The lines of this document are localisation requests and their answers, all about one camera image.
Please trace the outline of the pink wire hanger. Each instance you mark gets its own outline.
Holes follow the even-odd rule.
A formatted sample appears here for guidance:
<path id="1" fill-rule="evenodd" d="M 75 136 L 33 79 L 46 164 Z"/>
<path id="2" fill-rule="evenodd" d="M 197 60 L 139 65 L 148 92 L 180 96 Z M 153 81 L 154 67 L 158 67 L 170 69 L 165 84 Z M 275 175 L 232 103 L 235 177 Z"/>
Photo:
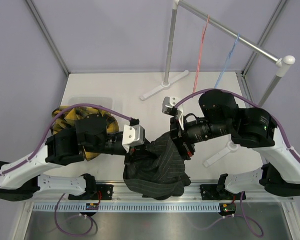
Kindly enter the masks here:
<path id="1" fill-rule="evenodd" d="M 202 34 L 201 34 L 200 46 L 199 46 L 199 54 L 198 54 L 198 61 L 197 61 L 197 67 L 196 67 L 195 79 L 194 79 L 194 85 L 193 85 L 193 91 L 192 91 L 193 93 L 196 92 L 196 88 L 197 88 L 198 76 L 199 76 L 199 72 L 200 72 L 200 64 L 201 64 L 201 58 L 202 58 L 202 51 L 203 51 L 203 46 L 204 46 L 204 39 L 205 39 L 207 26 L 209 24 L 209 19 L 210 19 L 210 15 L 208 14 L 206 24 L 202 28 Z"/>

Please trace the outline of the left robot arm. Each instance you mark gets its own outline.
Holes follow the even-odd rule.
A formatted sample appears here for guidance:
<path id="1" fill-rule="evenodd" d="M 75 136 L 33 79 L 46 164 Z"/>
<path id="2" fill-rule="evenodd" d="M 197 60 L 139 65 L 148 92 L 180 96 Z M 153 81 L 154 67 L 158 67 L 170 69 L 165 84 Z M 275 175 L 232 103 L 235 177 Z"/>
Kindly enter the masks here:
<path id="1" fill-rule="evenodd" d="M 127 165 L 156 157 L 146 150 L 145 130 L 137 119 L 111 133 L 107 128 L 114 121 L 108 115 L 89 115 L 49 137 L 28 156 L 13 163 L 0 161 L 0 199 L 19 202 L 41 194 L 68 194 L 69 200 L 90 200 L 101 195 L 94 176 L 54 177 L 45 172 L 82 162 L 88 153 L 124 156 Z"/>

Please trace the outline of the yellow plaid shirt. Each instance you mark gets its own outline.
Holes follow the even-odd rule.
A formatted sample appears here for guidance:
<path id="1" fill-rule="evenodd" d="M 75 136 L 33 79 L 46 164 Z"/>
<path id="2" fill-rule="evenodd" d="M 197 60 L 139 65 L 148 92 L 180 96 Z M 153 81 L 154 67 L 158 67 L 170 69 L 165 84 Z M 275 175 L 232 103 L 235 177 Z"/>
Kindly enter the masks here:
<path id="1" fill-rule="evenodd" d="M 98 108 L 81 106 L 67 110 L 61 114 L 61 116 L 57 118 L 54 125 L 51 127 L 52 135 L 57 134 L 63 129 L 73 127 L 76 120 L 82 120 L 91 114 L 97 114 L 105 117 L 107 123 L 107 133 L 116 133 L 119 131 L 118 122 L 113 116 L 111 116 L 109 112 Z"/>

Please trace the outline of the dark pinstripe shirt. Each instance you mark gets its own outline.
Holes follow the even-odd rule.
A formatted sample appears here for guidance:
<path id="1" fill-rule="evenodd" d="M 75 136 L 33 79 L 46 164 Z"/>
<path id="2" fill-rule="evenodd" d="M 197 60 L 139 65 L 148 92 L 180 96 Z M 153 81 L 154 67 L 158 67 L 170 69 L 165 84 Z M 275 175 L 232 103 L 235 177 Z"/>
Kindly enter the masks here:
<path id="1" fill-rule="evenodd" d="M 164 133 L 145 146 L 152 158 L 137 160 L 124 168 L 123 180 L 128 189 L 156 200 L 182 196 L 191 180 L 170 133 Z"/>

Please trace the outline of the blue wire hanger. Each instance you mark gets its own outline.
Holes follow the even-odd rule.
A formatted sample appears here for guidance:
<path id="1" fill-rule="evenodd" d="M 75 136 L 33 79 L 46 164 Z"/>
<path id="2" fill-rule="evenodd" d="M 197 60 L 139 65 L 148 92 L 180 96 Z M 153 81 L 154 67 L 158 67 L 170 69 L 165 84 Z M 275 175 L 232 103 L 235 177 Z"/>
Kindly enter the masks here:
<path id="1" fill-rule="evenodd" d="M 222 79 L 222 77 L 223 77 L 225 71 L 226 71 L 227 68 L 228 68 L 228 65 L 229 65 L 229 63 L 230 63 L 230 61 L 231 61 L 233 52 L 234 52 L 235 47 L 236 47 L 236 45 L 237 45 L 237 43 L 238 43 L 238 41 L 239 41 L 239 38 L 240 38 L 240 33 L 237 34 L 237 37 L 236 37 L 236 39 L 235 39 L 235 41 L 234 41 L 234 43 L 233 43 L 233 46 L 231 47 L 231 49 L 230 49 L 230 51 L 229 51 L 229 53 L 228 53 L 228 55 L 227 55 L 227 57 L 226 57 L 226 59 L 225 59 L 225 63 L 224 63 L 224 65 L 223 65 L 222 71 L 220 72 L 220 74 L 219 74 L 219 76 L 218 76 L 218 78 L 217 78 L 217 80 L 216 80 L 216 82 L 215 82 L 215 84 L 214 84 L 214 88 L 215 88 L 215 89 L 219 86 L 220 81 L 221 81 L 221 79 Z"/>

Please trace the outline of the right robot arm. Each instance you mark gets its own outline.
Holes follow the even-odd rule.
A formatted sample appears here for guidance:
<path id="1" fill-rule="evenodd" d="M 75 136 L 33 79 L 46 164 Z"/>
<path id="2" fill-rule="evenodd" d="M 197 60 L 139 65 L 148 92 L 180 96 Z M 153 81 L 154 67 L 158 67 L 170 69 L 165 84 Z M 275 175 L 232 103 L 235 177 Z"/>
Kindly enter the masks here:
<path id="1" fill-rule="evenodd" d="M 222 174 L 216 184 L 203 184 L 203 199 L 231 200 L 246 191 L 264 190 L 281 197 L 300 196 L 300 154 L 290 145 L 279 123 L 255 104 L 240 108 L 238 95 L 209 88 L 198 91 L 203 117 L 188 122 L 183 114 L 183 100 L 166 97 L 162 112 L 170 115 L 170 136 L 183 159 L 194 155 L 194 145 L 224 135 L 231 141 L 258 152 L 266 164 L 242 174 Z"/>

